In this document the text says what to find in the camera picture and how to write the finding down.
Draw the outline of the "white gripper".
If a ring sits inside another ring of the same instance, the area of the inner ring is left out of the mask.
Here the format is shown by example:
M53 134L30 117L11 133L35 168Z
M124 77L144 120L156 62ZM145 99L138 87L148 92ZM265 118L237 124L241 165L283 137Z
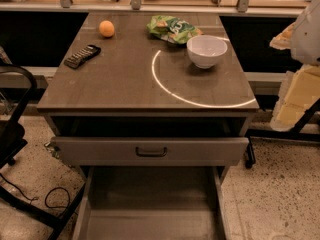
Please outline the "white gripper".
M312 66L320 65L320 0L312 0L295 24L272 38L270 46L278 50L291 48L293 59L310 64L295 73L287 71L281 83L270 126L286 132L320 99L320 67Z

